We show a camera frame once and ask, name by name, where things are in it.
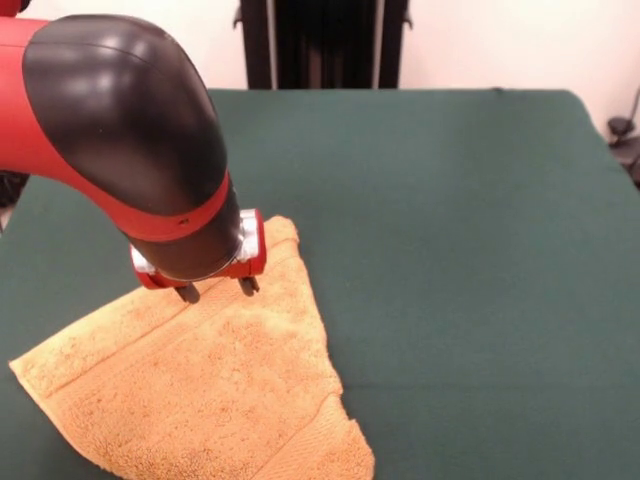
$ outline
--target terry cloth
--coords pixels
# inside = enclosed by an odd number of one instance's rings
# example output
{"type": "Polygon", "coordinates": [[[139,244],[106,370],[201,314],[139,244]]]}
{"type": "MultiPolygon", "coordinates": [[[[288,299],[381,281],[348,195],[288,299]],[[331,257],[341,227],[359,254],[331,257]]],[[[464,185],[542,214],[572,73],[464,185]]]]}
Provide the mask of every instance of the terry cloth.
{"type": "Polygon", "coordinates": [[[371,479],[294,224],[266,224],[260,292],[139,288],[12,361],[64,438],[125,479],[371,479]]]}

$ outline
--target green tablecloth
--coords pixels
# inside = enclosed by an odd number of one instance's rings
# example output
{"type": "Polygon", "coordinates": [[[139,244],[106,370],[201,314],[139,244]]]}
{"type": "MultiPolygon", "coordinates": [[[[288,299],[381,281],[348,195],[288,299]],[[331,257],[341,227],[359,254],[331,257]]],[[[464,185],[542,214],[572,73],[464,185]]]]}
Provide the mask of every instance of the green tablecloth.
{"type": "MultiPolygon", "coordinates": [[[[640,205],[566,92],[212,92],[243,206],[299,227],[376,478],[640,478],[640,205]]],[[[0,352],[137,286],[33,179],[0,240],[0,352]]],[[[7,478],[111,478],[0,377],[7,478]]]]}

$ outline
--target orange towel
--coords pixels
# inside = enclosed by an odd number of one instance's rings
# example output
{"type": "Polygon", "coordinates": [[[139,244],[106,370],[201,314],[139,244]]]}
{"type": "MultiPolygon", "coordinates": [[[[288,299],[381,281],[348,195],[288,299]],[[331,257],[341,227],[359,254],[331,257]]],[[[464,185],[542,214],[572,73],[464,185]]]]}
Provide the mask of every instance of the orange towel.
{"type": "Polygon", "coordinates": [[[267,222],[260,293],[137,289],[10,363],[67,441],[126,479],[371,479],[293,223],[267,222]]]}

